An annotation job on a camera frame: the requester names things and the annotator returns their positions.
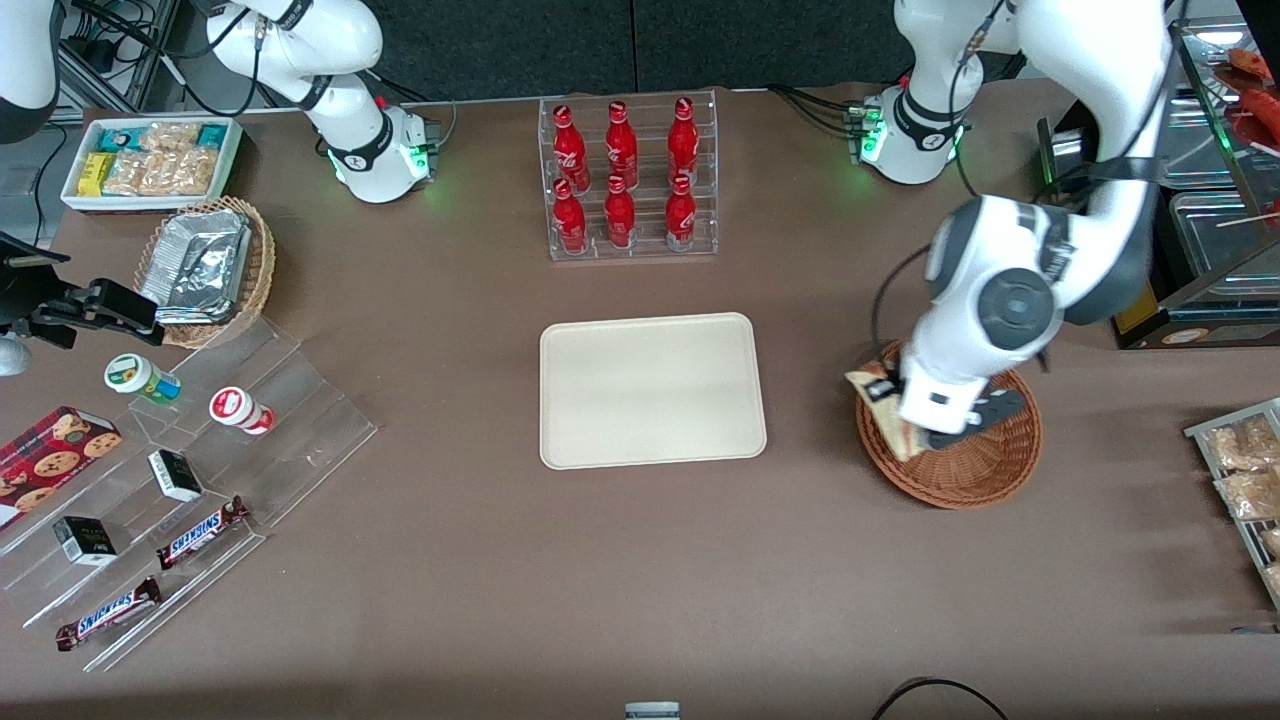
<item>red food item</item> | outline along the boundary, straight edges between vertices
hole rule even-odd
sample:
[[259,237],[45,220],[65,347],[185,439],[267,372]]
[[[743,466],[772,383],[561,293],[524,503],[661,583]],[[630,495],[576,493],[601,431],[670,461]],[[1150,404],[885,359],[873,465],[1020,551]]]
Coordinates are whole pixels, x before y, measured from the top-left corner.
[[557,105],[552,115],[556,119],[556,163],[573,184],[573,192],[581,195],[591,187],[591,170],[586,168],[586,143],[582,142],[582,133],[573,127],[573,113],[568,105]]
[[0,529],[35,510],[120,442],[111,423],[59,407],[0,447]]
[[676,122],[667,133],[667,181],[676,176],[689,176],[689,183],[698,183],[698,126],[694,124],[694,101],[676,100]]
[[1280,140],[1280,100],[1261,90],[1245,90],[1240,94],[1240,106],[1267,127],[1272,143]]
[[636,131],[627,122],[626,102],[609,102],[609,131],[604,133],[604,145],[609,151],[609,172],[622,176],[627,190],[635,190],[640,184],[640,155]]
[[1231,67],[1239,70],[1262,79],[1271,79],[1271,68],[1267,67],[1266,59],[1252,50],[1231,47],[1226,51],[1226,59],[1231,63]]
[[609,242],[618,250],[631,247],[636,237],[636,204],[620,174],[609,176],[609,196],[604,199],[604,217],[609,223]]
[[552,208],[552,214],[556,217],[561,243],[564,246],[564,252],[581,255],[586,252],[586,213],[582,211],[582,204],[577,197],[573,197],[573,190],[567,179],[557,178],[554,190],[556,205]]
[[684,252],[694,246],[694,214],[698,205],[689,196],[689,176],[677,176],[667,199],[667,247]]

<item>small black box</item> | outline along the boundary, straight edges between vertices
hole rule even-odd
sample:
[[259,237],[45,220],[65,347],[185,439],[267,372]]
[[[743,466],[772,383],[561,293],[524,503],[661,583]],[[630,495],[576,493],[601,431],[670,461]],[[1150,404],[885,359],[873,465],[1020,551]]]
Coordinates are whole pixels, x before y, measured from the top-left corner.
[[191,470],[187,459],[177,452],[157,450],[147,456],[151,464],[151,474],[160,483],[160,492],[178,502],[195,502],[200,500],[200,482]]
[[77,565],[106,565],[115,560],[111,538],[100,520],[65,515],[54,523],[54,534],[67,559]]

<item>yellow snack box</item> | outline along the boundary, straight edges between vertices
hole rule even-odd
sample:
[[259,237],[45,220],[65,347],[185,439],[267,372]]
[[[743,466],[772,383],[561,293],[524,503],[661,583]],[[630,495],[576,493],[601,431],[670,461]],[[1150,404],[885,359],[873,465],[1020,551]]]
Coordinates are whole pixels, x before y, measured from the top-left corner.
[[76,184],[76,195],[82,197],[97,197],[102,195],[102,181],[111,172],[111,163],[115,155],[111,152],[90,152],[84,156],[84,169],[81,170],[81,179]]

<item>snack package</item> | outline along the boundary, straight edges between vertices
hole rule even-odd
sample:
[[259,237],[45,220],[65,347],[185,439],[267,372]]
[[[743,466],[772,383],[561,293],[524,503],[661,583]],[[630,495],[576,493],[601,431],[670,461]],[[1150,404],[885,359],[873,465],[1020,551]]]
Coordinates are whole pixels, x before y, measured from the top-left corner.
[[150,152],[136,152],[122,150],[115,154],[115,163],[111,172],[102,182],[102,195],[140,195],[142,190],[142,177],[147,172],[147,156]]
[[97,141],[99,152],[119,152],[120,150],[142,150],[142,136],[147,128],[119,128],[102,131]]
[[1219,483],[1222,500],[1239,520],[1280,516],[1280,478],[1271,469],[1235,473]]
[[173,173],[174,195],[204,195],[214,181],[214,168],[218,167],[218,150],[214,147],[192,147],[178,159]]
[[1262,538],[1262,547],[1267,548],[1271,557],[1280,560],[1280,528],[1271,528],[1270,530],[1263,530],[1260,533]]
[[1224,470],[1257,470],[1280,462],[1280,439],[1261,413],[1204,433],[1210,454]]
[[146,150],[186,150],[200,137],[198,123],[151,123],[142,135],[142,147]]
[[178,150],[147,152],[138,195],[174,195],[174,174],[178,172],[183,152]]
[[223,146],[224,137],[227,137],[227,126],[209,124],[200,128],[200,138],[196,145],[218,150]]
[[111,152],[90,152],[84,156],[84,169],[76,182],[76,195],[81,197],[97,197],[102,195],[102,183],[111,172],[115,155]]
[[1276,596],[1280,596],[1280,564],[1267,565],[1262,569],[1262,579]]
[[59,407],[0,447],[0,529],[35,510],[120,442],[111,423]]

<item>cookie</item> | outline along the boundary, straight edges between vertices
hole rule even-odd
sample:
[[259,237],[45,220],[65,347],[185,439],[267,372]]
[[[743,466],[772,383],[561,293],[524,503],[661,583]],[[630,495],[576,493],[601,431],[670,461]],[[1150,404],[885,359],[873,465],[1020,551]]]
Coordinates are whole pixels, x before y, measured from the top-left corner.
[[77,465],[79,465],[79,455],[64,450],[63,452],[46,455],[36,462],[36,474],[41,478],[54,478],[64,473],[70,473]]
[[31,512],[32,510],[36,509],[36,506],[44,502],[45,498],[54,495],[54,489],[56,488],[36,488],[28,492],[27,495],[19,497],[18,501],[13,503],[13,506],[14,509],[18,510],[18,512]]
[[115,433],[100,434],[96,438],[88,441],[84,446],[84,455],[90,457],[101,457],[115,448],[115,446],[124,442],[124,438]]
[[93,428],[76,415],[63,415],[54,423],[54,439],[63,439],[72,445],[84,439],[84,436]]

